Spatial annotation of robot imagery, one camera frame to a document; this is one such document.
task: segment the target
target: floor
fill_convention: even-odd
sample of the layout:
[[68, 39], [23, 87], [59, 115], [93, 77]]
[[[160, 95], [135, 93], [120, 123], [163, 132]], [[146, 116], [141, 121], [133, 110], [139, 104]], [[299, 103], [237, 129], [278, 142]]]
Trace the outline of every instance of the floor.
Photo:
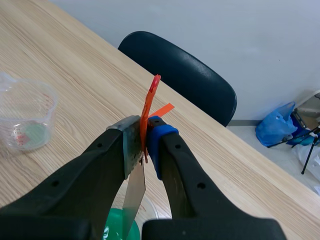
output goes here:
[[256, 127], [254, 126], [228, 126], [227, 128], [302, 184], [315, 193], [317, 192], [315, 186], [320, 186], [320, 181], [307, 170], [304, 175], [301, 174], [303, 166], [298, 158], [292, 153], [290, 145], [284, 143], [273, 148], [263, 146], [256, 138]]

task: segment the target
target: green container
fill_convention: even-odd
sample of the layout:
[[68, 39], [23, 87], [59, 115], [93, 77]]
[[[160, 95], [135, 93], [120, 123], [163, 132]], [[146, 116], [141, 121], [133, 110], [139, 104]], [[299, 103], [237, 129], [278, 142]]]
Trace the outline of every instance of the green container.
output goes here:
[[[105, 223], [102, 240], [122, 240], [123, 210], [111, 208]], [[126, 240], [140, 240], [140, 231], [136, 221], [133, 221]]]

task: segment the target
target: baseboard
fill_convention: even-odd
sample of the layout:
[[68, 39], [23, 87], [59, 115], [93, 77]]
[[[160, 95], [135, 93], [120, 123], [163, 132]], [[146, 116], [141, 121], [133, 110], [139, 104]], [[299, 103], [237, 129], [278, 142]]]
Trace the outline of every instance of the baseboard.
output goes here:
[[258, 126], [261, 120], [231, 120], [228, 126]]

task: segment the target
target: metal stand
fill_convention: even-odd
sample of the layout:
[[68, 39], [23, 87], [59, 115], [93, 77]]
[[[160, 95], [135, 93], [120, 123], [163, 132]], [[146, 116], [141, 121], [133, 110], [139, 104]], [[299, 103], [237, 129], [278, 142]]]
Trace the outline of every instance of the metal stand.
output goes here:
[[306, 170], [306, 168], [307, 168], [307, 164], [308, 164], [308, 162], [309, 162], [309, 158], [310, 158], [310, 156], [311, 156], [312, 150], [314, 149], [314, 146], [316, 145], [316, 143], [317, 143], [317, 141], [318, 141], [318, 139], [319, 139], [319, 138], [318, 138], [318, 133], [320, 133], [320, 126], [315, 127], [314, 129], [310, 130], [309, 132], [307, 132], [307, 133], [305, 133], [305, 134], [297, 135], [297, 136], [295, 136], [295, 137], [292, 138], [292, 139], [288, 139], [288, 140], [281, 141], [281, 142], [279, 142], [279, 143], [276, 143], [276, 144], [267, 146], [267, 148], [271, 148], [271, 147], [277, 146], [277, 145], [279, 145], [279, 144], [283, 144], [283, 143], [286, 143], [286, 142], [288, 142], [288, 141], [295, 140], [295, 139], [298, 139], [298, 138], [303, 138], [300, 142], [292, 145], [291, 148], [294, 148], [296, 145], [301, 144], [301, 143], [302, 143], [304, 140], [306, 140], [309, 136], [314, 137], [314, 140], [313, 140], [313, 142], [312, 142], [312, 145], [311, 145], [311, 148], [310, 148], [308, 157], [306, 158], [305, 164], [304, 164], [303, 169], [302, 169], [302, 172], [301, 172], [301, 174], [305, 174], [305, 170]]

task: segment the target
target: orange tag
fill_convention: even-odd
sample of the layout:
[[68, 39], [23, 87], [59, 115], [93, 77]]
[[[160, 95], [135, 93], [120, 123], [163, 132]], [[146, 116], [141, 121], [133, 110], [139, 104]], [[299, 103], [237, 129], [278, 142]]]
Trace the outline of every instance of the orange tag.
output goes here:
[[160, 108], [157, 111], [155, 111], [154, 113], [152, 113], [149, 116], [149, 118], [151, 118], [153, 116], [158, 116], [161, 118], [162, 116], [166, 115], [168, 112], [170, 112], [174, 108], [175, 108], [175, 106], [173, 106], [171, 103], [168, 103], [167, 105], [164, 105], [162, 108]]
[[145, 97], [145, 103], [144, 103], [144, 107], [143, 107], [141, 119], [140, 119], [141, 146], [142, 146], [142, 151], [144, 152], [146, 163], [148, 163], [148, 158], [147, 158], [148, 152], [147, 152], [147, 146], [146, 146], [148, 118], [149, 118], [151, 104], [156, 94], [160, 79], [161, 79], [160, 75], [154, 76], [151, 87]]

